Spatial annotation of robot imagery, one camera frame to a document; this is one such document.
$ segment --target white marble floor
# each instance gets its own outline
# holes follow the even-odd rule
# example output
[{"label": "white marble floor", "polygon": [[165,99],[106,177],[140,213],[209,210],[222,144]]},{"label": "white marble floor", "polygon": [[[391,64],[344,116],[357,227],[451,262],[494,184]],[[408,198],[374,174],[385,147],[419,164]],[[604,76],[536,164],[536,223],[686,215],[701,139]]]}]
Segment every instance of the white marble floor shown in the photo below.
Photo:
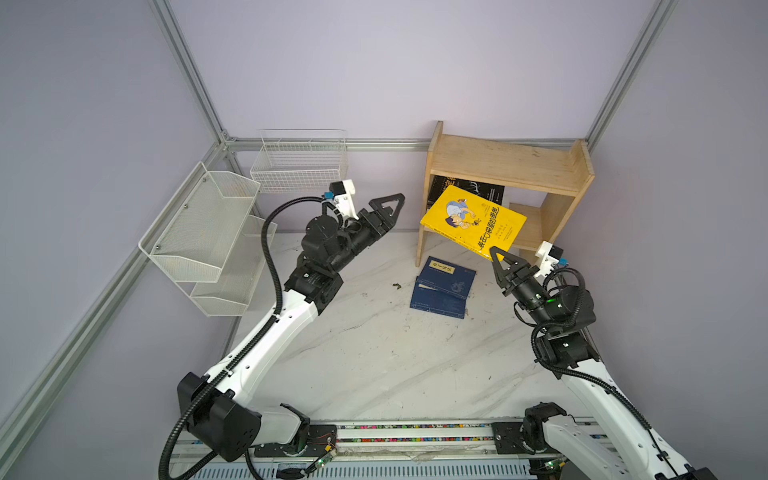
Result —
[{"label": "white marble floor", "polygon": [[[533,362],[528,326],[496,286],[491,263],[432,234],[427,255],[473,270],[464,319],[409,308],[420,269],[417,233],[389,233],[342,271],[344,285],[262,382],[259,404],[287,402],[313,420],[472,419],[520,416],[539,402],[589,415]],[[273,258],[285,282],[301,233],[278,234]],[[398,283],[402,288],[393,286]],[[274,302],[264,274],[236,342]]]}]

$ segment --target book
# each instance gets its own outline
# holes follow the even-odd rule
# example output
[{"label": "book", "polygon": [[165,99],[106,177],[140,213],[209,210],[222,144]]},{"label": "book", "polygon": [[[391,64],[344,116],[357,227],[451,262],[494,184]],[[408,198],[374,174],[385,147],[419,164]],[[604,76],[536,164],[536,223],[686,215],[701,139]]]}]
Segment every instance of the book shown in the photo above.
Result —
[{"label": "book", "polygon": [[509,250],[526,220],[525,215],[448,185],[421,224],[490,260],[491,247]]},{"label": "book", "polygon": [[448,295],[417,280],[413,286],[411,308],[425,312],[439,313],[463,319],[466,302],[457,296]]},{"label": "book", "polygon": [[436,289],[439,292],[453,295],[462,300],[467,299],[469,289],[475,280],[475,271],[455,263],[446,262],[439,258],[427,259],[416,282]]},{"label": "book", "polygon": [[478,197],[490,200],[494,204],[502,204],[502,197],[504,196],[503,185],[484,184],[482,182],[465,180],[463,178],[435,175],[435,178],[432,180],[432,185],[429,187],[429,194],[427,195],[428,209],[438,198],[440,198],[440,195],[445,191],[448,185],[459,187],[462,190],[468,191],[470,194],[475,194]]}]

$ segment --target book cover illustration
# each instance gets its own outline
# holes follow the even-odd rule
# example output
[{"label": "book cover illustration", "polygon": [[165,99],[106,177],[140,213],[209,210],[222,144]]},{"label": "book cover illustration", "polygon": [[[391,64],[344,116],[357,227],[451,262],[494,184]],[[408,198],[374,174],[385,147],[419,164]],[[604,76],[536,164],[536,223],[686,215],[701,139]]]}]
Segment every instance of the book cover illustration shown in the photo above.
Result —
[{"label": "book cover illustration", "polygon": [[427,208],[430,208],[435,204],[442,192],[444,192],[449,185],[455,185],[462,190],[468,191],[470,194],[475,194],[478,197],[490,200],[494,204],[502,204],[502,197],[504,196],[504,187],[502,185],[485,184],[473,180],[464,180],[463,178],[435,175],[434,180],[432,180],[432,185],[429,188],[429,194],[427,195]]},{"label": "book cover illustration", "polygon": [[449,185],[421,224],[488,260],[491,247],[509,250],[527,218]]},{"label": "book cover illustration", "polygon": [[416,281],[440,292],[466,300],[469,289],[472,288],[472,282],[475,280],[475,273],[474,270],[455,263],[430,257]]}]

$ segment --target white wire basket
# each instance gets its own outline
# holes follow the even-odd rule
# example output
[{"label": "white wire basket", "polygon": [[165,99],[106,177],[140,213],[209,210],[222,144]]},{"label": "white wire basket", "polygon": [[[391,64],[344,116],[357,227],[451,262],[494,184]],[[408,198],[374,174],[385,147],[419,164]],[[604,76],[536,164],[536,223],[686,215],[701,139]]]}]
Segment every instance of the white wire basket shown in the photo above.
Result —
[{"label": "white wire basket", "polygon": [[325,191],[346,178],[344,130],[262,130],[261,140],[250,176],[262,193]]},{"label": "white wire basket", "polygon": [[[241,316],[248,310],[265,263],[261,250],[263,226],[263,219],[249,215],[219,281],[195,284],[189,297],[206,315]],[[267,245],[272,243],[276,230],[277,224],[270,223]]]},{"label": "white wire basket", "polygon": [[154,245],[139,246],[171,280],[214,283],[220,279],[256,201],[259,183],[228,171],[208,171]]}]

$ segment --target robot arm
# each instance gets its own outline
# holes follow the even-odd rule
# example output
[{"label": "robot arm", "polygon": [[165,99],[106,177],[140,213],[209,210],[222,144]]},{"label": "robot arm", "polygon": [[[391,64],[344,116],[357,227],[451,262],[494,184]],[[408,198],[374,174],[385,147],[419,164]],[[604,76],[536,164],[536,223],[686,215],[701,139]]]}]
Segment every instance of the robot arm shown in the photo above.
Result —
[{"label": "robot arm", "polygon": [[[551,446],[592,480],[716,480],[708,468],[694,470],[651,428],[581,335],[582,329],[595,321],[594,303],[581,274],[567,267],[554,268],[565,264],[560,259],[562,250],[544,242],[536,253],[541,270],[497,247],[492,247],[490,253],[496,283],[537,324],[531,335],[537,362],[552,371],[584,403],[621,457],[582,432],[554,403],[542,403],[525,411],[521,443],[533,452]],[[582,284],[560,285],[557,292],[550,294],[546,290],[548,281],[565,271],[574,273]],[[542,277],[544,285],[537,281]]]},{"label": "robot arm", "polygon": [[[183,414],[203,389],[209,389],[207,401],[194,408],[185,426],[228,462],[242,456],[254,442],[288,444],[296,453],[306,444],[307,417],[285,404],[254,411],[253,396],[291,340],[339,291],[340,270],[395,226],[405,201],[402,194],[376,198],[369,202],[372,211],[363,208],[355,213],[353,194],[351,180],[330,185],[322,202],[336,217],[319,215],[308,223],[296,269],[285,282],[281,311],[266,314],[204,376],[188,373],[177,387]],[[391,202],[396,203],[394,208],[385,206]],[[212,379],[218,381],[210,389]]]}]

